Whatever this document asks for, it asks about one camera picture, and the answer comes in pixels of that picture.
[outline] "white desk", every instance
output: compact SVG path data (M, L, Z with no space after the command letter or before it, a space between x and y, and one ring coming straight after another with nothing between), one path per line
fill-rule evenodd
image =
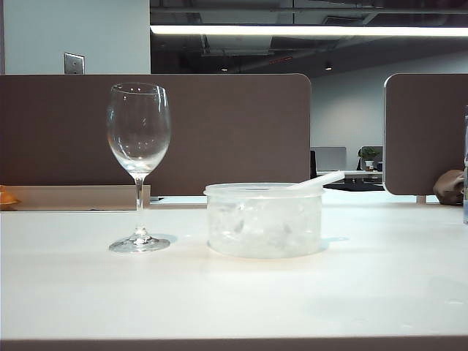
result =
M132 212L1 213L3 350L468 350L462 208L408 200L327 191L283 260L211 251L202 208L147 210L175 242L142 255L107 251Z
M322 170L317 171L318 176L323 176L324 174L329 173L330 171ZM362 178L381 178L383 177L383 172L379 172L374 170L369 172L367 170L344 170L345 178L354 178L354 179L362 179Z

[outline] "orange object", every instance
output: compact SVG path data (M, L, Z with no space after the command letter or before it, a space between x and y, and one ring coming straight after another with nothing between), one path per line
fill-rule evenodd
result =
M7 190L5 189L5 186L0 185L0 210L1 211L8 211L10 210L10 205L13 205L15 203L19 203L20 201L11 195Z

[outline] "glass stem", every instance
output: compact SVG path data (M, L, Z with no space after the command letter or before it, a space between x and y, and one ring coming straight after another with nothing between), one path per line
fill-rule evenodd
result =
M137 225L135 235L147 239L149 238L146 228L143 224L143 181L145 176L135 177L135 185L137 186Z

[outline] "plastic spoon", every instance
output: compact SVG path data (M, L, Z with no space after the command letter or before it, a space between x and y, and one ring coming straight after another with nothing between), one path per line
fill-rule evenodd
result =
M334 181L339 181L344 178L344 172L342 170L337 170L336 172L327 173L325 175L321 175L320 177L316 177L314 179L309 179L308 181L303 181L302 183L297 183L294 185L289 185L286 189L290 190L301 190L301 189L308 189L308 188L317 188L318 186L324 186L329 183L333 183Z

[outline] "ice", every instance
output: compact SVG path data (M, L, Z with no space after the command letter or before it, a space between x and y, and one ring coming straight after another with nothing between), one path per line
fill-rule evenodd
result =
M320 197L208 201L210 245L234 256L294 257L318 250Z

